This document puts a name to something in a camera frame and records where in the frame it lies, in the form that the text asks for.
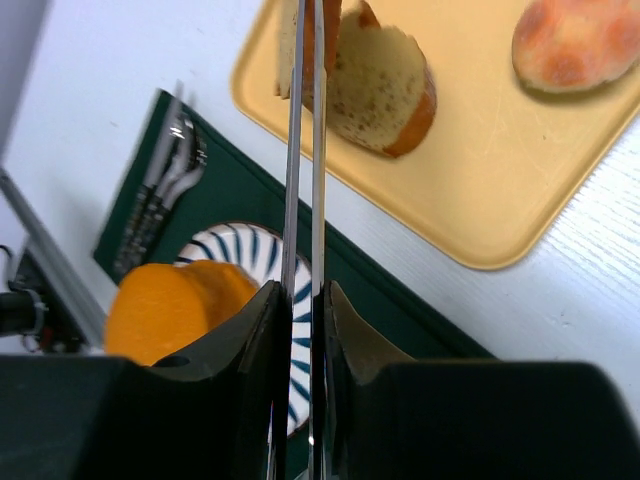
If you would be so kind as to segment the round orange bread loaf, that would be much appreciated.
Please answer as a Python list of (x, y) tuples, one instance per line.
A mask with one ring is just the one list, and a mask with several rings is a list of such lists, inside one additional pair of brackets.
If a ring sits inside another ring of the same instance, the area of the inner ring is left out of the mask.
[(230, 263), (142, 265), (119, 286), (105, 323), (104, 351), (151, 366), (239, 313), (257, 290)]

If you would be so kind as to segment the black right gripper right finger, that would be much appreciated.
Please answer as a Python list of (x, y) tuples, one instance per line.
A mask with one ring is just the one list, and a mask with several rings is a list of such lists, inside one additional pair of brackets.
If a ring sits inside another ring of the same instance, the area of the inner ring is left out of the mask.
[(325, 296), (332, 471), (342, 479), (635, 479), (639, 437), (582, 362), (417, 360)]

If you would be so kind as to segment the seeded bread slice top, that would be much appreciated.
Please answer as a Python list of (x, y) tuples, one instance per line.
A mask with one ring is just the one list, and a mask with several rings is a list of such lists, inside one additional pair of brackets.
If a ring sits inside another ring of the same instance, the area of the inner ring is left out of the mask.
[[(298, 17), (297, 0), (286, 0), (282, 4), (279, 31), (278, 84), (276, 94), (283, 99), (290, 97), (292, 69), (295, 61), (295, 46)], [(315, 2), (305, 2), (304, 49), (302, 95), (304, 100), (313, 98), (314, 86), (314, 43), (315, 43)], [(336, 49), (340, 25), (342, 1), (324, 0), (324, 65), (330, 75), (336, 62)]]

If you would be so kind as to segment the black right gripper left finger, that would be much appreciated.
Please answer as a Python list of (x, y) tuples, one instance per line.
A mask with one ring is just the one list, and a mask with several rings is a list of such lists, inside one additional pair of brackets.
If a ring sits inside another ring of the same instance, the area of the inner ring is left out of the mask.
[(281, 479), (289, 360), (282, 287), (151, 367), (1, 360), (5, 479)]

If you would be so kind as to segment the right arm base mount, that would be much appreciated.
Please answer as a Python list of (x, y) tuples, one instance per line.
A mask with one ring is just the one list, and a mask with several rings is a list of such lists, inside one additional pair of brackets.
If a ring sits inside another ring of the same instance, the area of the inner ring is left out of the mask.
[(29, 252), (1, 247), (1, 335), (29, 353), (76, 354), (86, 339)]

